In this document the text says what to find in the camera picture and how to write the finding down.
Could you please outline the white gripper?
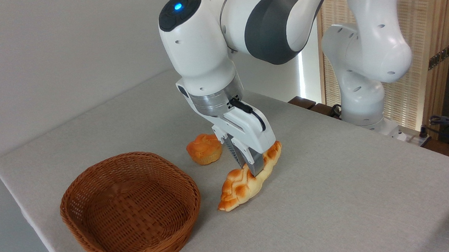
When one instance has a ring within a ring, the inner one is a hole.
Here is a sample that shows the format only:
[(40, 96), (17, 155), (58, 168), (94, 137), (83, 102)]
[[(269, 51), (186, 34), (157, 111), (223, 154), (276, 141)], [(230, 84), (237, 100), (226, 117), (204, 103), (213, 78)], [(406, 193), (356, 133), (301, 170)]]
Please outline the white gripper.
[(276, 141), (276, 136), (265, 115), (259, 109), (245, 102), (237, 103), (230, 111), (220, 116), (205, 116), (213, 123), (214, 134), (220, 143), (227, 146), (229, 152), (241, 168), (245, 164), (253, 176), (258, 176), (264, 168), (263, 153)]

